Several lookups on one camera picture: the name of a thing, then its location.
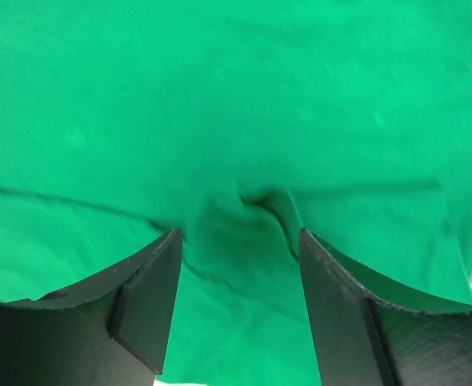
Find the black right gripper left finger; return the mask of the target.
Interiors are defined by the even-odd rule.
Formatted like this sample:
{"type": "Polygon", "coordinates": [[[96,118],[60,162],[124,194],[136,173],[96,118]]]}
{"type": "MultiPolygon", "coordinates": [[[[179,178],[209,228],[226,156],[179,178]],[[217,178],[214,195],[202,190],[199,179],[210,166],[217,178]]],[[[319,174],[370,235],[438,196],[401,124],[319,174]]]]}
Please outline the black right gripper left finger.
{"type": "Polygon", "coordinates": [[[0,385],[151,385],[162,373],[183,255],[172,230],[37,300],[0,302],[0,385]]]}

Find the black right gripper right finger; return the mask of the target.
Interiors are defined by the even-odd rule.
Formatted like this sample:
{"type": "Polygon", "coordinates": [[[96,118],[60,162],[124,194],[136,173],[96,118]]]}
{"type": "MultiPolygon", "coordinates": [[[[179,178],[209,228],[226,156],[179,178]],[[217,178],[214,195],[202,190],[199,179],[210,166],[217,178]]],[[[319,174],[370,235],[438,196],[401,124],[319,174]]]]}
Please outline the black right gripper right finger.
{"type": "Polygon", "coordinates": [[[324,385],[472,385],[472,305],[427,294],[307,229],[298,260],[324,385]]]}

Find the green t-shirt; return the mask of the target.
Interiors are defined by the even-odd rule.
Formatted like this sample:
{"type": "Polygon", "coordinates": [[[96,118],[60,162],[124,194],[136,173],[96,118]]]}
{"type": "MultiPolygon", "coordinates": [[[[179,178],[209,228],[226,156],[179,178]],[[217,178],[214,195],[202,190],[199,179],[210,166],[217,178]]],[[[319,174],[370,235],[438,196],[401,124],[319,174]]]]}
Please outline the green t-shirt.
{"type": "Polygon", "coordinates": [[[303,228],[472,305],[472,1],[0,1],[0,301],[173,228],[167,383],[319,382],[303,228]]]}

